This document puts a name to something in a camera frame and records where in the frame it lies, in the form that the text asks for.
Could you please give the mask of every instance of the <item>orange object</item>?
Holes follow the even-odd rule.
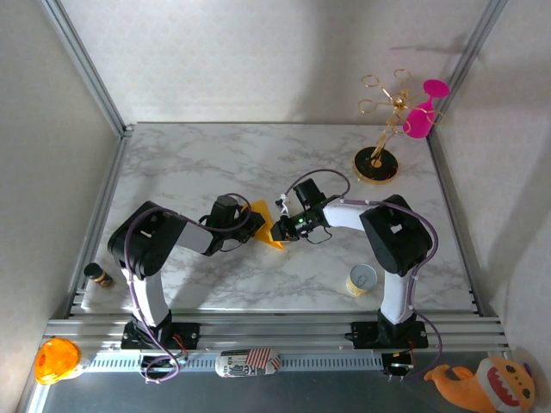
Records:
[[[448,365],[441,365],[425,374],[433,380],[446,400],[463,409],[479,413],[520,413],[534,404],[534,380],[523,366],[515,361],[492,357],[480,362],[476,374],[465,367],[452,371],[459,380],[449,379]]]
[[[34,376],[41,385],[52,385],[69,377],[82,358],[77,344],[52,338],[40,348],[34,361]]]
[[[260,227],[260,229],[255,234],[255,237],[258,241],[261,241],[263,243],[266,243],[267,245],[271,245],[274,248],[277,248],[279,250],[283,250],[283,245],[279,241],[274,241],[272,239],[271,234],[269,233],[269,230],[272,229],[272,226],[274,226],[274,221],[272,221],[272,217],[269,214],[268,210],[268,204],[265,200],[258,200],[256,202],[253,202],[251,204],[251,209],[254,213],[260,213],[262,215],[262,218],[264,218],[264,225]]]

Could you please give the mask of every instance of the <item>orange plush toy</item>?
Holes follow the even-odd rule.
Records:
[[[425,374],[433,380],[446,400],[463,409],[479,413],[521,413],[534,404],[534,380],[520,364],[498,357],[484,359],[476,374],[468,368],[452,371],[459,380],[449,379],[448,365],[434,368]]]

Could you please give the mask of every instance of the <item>white marble surface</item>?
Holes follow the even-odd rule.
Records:
[[[198,219],[210,211],[217,195],[238,192],[251,202],[265,199],[276,220],[274,200],[279,194],[304,172],[329,167],[351,179],[350,198],[382,200],[401,194],[436,227],[441,245],[420,273],[418,308],[471,309],[467,277],[426,142],[404,137],[390,142],[388,149],[399,159],[400,170],[387,185],[359,182],[352,172],[355,153],[373,144],[380,130],[379,126],[138,125],[96,258],[116,284],[106,290],[89,283],[83,308],[131,308],[127,284],[106,243],[144,201]],[[327,196],[345,188],[342,178],[332,174],[313,178]],[[300,209],[295,198],[292,207],[296,212]],[[167,302],[172,309],[221,311],[378,309],[383,271],[365,234],[342,228],[332,232],[334,237],[321,245],[302,240],[286,244],[283,251],[254,239],[211,257],[176,247],[163,268]],[[346,290],[346,278],[355,264],[363,262],[377,269],[379,285],[371,294],[353,298]]]

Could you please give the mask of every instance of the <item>gold stand base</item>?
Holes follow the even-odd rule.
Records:
[[[354,172],[364,182],[382,185],[389,183],[398,174],[398,161],[386,149],[382,150],[380,162],[371,159],[374,146],[360,150],[354,157]]]

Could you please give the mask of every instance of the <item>small jar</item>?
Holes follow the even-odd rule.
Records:
[[[84,267],[84,275],[93,280],[100,287],[108,288],[113,285],[113,277],[103,271],[95,262]]]

